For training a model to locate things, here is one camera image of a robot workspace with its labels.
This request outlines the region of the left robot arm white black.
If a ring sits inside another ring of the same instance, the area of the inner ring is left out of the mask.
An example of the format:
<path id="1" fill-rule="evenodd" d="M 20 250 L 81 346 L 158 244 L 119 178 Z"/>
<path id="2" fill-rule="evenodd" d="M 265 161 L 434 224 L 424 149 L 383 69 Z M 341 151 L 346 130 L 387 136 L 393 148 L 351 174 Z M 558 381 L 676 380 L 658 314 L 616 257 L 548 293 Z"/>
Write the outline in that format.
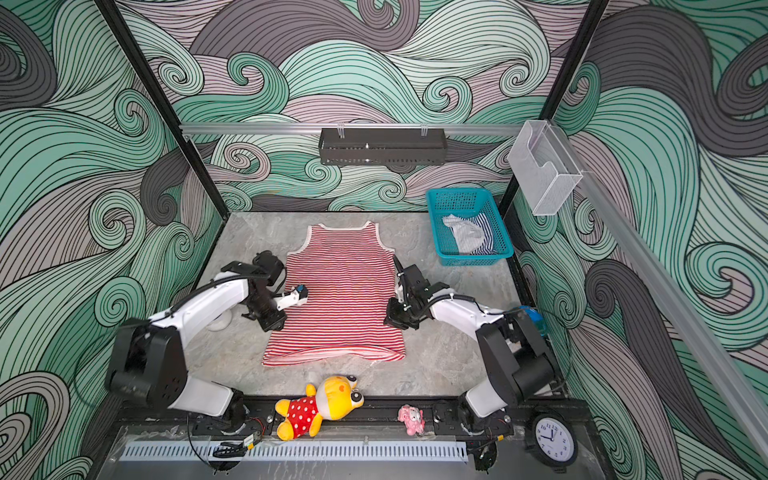
<path id="1" fill-rule="evenodd" d="M 130 318 L 117 330 L 105 376 L 106 390 L 150 409 L 180 410 L 240 424 L 244 407 L 236 391 L 198 379 L 185 349 L 211 323 L 237 305 L 270 326 L 285 318 L 275 290 L 284 263 L 263 251 L 249 263 L 232 261 L 208 283 L 147 319 Z"/>

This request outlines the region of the red white striped tank top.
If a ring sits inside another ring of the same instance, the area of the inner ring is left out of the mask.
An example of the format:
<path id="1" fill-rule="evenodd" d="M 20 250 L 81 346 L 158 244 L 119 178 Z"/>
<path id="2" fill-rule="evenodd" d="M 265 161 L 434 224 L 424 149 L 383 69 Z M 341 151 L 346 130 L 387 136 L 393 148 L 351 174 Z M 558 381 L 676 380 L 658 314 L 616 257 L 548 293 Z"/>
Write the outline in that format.
<path id="1" fill-rule="evenodd" d="M 262 364 L 293 366 L 353 355 L 368 361 L 406 356 L 401 330 L 384 324 L 396 296 L 395 250 L 379 225 L 307 227 L 301 247 L 287 254 L 286 287 L 307 288 L 305 304 L 287 309 L 284 327 L 270 334 Z"/>

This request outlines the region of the aluminium rail wall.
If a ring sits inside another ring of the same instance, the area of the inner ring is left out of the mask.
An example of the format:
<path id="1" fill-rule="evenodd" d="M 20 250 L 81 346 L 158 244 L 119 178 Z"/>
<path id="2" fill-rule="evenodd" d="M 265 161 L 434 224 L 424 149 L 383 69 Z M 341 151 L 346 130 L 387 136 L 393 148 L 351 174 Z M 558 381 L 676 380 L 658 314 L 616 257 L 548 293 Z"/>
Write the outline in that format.
<path id="1" fill-rule="evenodd" d="M 593 171 L 584 166 L 562 128 L 545 123 L 550 141 L 582 175 L 579 185 L 620 248 L 630 257 L 661 313 L 672 321 L 704 373 L 763 460 L 767 459 L 767 406 L 677 282 L 612 202 Z"/>
<path id="2" fill-rule="evenodd" d="M 447 136 L 493 136 L 517 135 L 522 124 L 405 124 L 405 123 L 307 123 L 307 122 L 194 122 L 182 123 L 179 128 L 184 135 L 319 135 L 323 129 L 336 130 L 343 136 L 347 130 L 393 130 L 407 129 L 419 132 L 443 130 Z"/>

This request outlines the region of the aluminium rail right wall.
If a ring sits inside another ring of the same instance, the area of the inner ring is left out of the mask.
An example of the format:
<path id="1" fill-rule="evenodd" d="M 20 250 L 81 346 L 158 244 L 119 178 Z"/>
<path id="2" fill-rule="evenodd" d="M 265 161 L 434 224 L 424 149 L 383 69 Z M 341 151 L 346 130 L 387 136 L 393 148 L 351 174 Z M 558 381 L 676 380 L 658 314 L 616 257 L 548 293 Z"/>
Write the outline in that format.
<path id="1" fill-rule="evenodd" d="M 545 123 L 550 141 L 582 175 L 579 185 L 620 248 L 630 257 L 661 313 L 672 321 L 704 373 L 763 460 L 767 459 L 767 406 L 677 282 L 612 202 L 593 171 L 584 166 L 562 128 Z"/>

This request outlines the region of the yellow plush toy red dress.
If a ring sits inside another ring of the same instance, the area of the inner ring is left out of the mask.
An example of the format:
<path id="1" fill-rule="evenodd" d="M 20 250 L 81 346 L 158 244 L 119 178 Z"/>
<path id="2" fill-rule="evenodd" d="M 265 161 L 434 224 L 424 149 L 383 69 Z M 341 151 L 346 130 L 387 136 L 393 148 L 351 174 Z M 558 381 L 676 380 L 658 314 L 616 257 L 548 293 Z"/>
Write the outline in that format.
<path id="1" fill-rule="evenodd" d="M 279 400 L 275 410 L 283 421 L 277 427 L 278 438 L 291 441 L 305 435 L 315 437 L 325 420 L 345 418 L 364 404 L 357 384 L 354 375 L 332 376 L 318 386 L 308 384 L 304 397 Z"/>

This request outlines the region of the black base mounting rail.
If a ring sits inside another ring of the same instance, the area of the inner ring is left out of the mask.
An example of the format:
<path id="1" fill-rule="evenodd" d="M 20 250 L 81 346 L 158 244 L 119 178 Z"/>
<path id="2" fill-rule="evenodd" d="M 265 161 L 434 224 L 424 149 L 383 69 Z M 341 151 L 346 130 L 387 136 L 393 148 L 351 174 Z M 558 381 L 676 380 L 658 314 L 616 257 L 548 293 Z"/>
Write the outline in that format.
<path id="1" fill-rule="evenodd" d="M 117 413 L 117 422 L 124 425 L 189 424 L 198 436 L 246 436 L 252 432 L 265 436 L 277 432 L 282 416 L 275 410 L 276 396 L 246 396 L 242 400 L 244 412 L 234 420 L 225 417 L 212 418 L 199 413 L 181 410 L 153 411 L 125 405 Z M 592 414 L 584 401 L 560 397 L 534 398 L 517 406 L 507 406 L 481 419 L 470 412 L 458 397 L 437 396 L 373 396 L 364 405 L 338 421 L 325 421 L 322 430 L 332 427 L 401 428 L 398 412 L 405 405 L 413 406 L 424 414 L 426 430 L 438 436 L 457 438 L 495 438 L 510 435 L 517 426 L 524 426 L 537 414 L 559 416 L 566 423 L 576 426 L 591 421 Z"/>

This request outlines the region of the black round wall clock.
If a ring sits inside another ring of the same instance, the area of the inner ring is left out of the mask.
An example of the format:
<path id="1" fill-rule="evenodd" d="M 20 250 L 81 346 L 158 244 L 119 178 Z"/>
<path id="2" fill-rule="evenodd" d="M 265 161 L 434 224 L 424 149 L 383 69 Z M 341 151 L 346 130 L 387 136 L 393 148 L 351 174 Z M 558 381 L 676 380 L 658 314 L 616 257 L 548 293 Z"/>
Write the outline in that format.
<path id="1" fill-rule="evenodd" d="M 578 457 L 576 436 L 563 416 L 535 410 L 525 425 L 525 450 L 543 465 L 564 472 Z"/>

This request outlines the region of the aluminium rail back wall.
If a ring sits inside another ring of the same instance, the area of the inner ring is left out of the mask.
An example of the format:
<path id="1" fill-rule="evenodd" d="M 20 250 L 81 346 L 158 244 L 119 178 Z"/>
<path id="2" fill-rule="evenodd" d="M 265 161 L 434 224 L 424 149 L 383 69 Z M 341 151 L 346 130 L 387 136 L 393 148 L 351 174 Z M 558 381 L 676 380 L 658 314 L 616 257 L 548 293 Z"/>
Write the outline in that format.
<path id="1" fill-rule="evenodd" d="M 405 123 L 307 123 L 307 122 L 194 122 L 182 123 L 179 128 L 184 135 L 319 135 L 323 129 L 336 130 L 343 136 L 347 130 L 393 130 L 407 129 L 419 132 L 443 130 L 447 136 L 493 136 L 517 135 L 522 124 L 405 124 Z"/>

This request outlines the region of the grey tank top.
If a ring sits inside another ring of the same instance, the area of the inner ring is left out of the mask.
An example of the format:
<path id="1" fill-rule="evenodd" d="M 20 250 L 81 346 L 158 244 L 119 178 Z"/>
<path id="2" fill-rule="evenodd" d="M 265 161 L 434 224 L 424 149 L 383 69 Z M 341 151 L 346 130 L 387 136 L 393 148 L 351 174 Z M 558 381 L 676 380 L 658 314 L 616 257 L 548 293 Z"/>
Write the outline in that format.
<path id="1" fill-rule="evenodd" d="M 472 254 L 482 244 L 482 230 L 471 220 L 449 215 L 443 217 L 442 222 L 451 230 L 460 254 Z"/>

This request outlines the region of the black perforated metal shelf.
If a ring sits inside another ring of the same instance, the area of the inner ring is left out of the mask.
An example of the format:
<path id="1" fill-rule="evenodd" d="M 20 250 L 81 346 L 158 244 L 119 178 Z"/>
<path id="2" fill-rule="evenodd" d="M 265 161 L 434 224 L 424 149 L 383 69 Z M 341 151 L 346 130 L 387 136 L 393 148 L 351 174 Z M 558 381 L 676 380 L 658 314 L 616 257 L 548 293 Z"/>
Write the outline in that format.
<path id="1" fill-rule="evenodd" d="M 318 142 L 321 162 L 333 166 L 440 165 L 446 161 L 443 130 L 336 130 L 323 129 Z"/>

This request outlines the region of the teal plastic basket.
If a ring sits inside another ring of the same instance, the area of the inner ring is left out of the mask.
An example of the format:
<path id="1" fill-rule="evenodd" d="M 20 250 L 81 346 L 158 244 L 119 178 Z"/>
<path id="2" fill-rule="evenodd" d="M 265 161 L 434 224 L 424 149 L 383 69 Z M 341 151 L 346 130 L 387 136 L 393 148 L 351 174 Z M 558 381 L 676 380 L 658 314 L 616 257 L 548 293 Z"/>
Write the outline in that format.
<path id="1" fill-rule="evenodd" d="M 443 266 L 491 266 L 513 256 L 509 233 L 488 190 L 431 189 L 426 201 Z"/>

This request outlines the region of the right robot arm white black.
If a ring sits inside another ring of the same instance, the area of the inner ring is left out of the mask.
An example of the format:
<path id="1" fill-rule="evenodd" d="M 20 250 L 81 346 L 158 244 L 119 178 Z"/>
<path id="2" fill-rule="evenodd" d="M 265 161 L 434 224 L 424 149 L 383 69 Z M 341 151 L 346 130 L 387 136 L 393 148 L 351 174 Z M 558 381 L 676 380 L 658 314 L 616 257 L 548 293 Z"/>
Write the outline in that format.
<path id="1" fill-rule="evenodd" d="M 517 406 L 556 379 L 557 361 L 528 309 L 493 310 L 443 282 L 430 283 L 415 265 L 393 262 L 395 295 L 388 301 L 385 325 L 417 330 L 427 320 L 442 322 L 479 347 L 486 377 L 462 395 L 465 424 Z"/>

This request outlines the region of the blue white striped tank top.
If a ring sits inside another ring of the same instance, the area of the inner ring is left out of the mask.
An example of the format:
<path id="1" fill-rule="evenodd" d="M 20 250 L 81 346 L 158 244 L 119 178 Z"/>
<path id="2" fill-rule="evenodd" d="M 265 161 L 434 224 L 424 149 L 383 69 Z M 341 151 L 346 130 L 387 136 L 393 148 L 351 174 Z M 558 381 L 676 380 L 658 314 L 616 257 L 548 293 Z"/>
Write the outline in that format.
<path id="1" fill-rule="evenodd" d="M 475 217 L 475 223 L 481 228 L 484 235 L 483 242 L 475 253 L 477 255 L 494 255 L 496 253 L 494 230 L 488 217 L 484 213 L 479 213 Z"/>

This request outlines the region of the clear plastic wall bin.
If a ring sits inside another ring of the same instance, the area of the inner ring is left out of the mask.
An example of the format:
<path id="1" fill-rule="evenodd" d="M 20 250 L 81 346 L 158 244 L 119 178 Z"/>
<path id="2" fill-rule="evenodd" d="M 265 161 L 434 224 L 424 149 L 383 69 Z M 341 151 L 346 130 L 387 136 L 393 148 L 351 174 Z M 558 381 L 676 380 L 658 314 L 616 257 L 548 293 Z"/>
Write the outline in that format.
<path id="1" fill-rule="evenodd" d="M 534 216 L 554 216 L 583 178 L 565 132 L 547 120 L 528 120 L 507 160 Z"/>

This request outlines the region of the small pink plush toy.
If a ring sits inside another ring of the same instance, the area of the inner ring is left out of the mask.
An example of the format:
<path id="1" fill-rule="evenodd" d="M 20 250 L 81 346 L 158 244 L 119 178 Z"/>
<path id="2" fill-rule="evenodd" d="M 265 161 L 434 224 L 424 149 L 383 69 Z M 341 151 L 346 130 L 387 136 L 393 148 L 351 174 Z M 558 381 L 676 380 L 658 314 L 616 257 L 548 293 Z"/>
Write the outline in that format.
<path id="1" fill-rule="evenodd" d="M 405 426 L 408 436 L 420 436 L 424 434 L 426 422 L 424 413 L 421 409 L 411 405 L 403 405 L 398 410 L 397 419 Z"/>

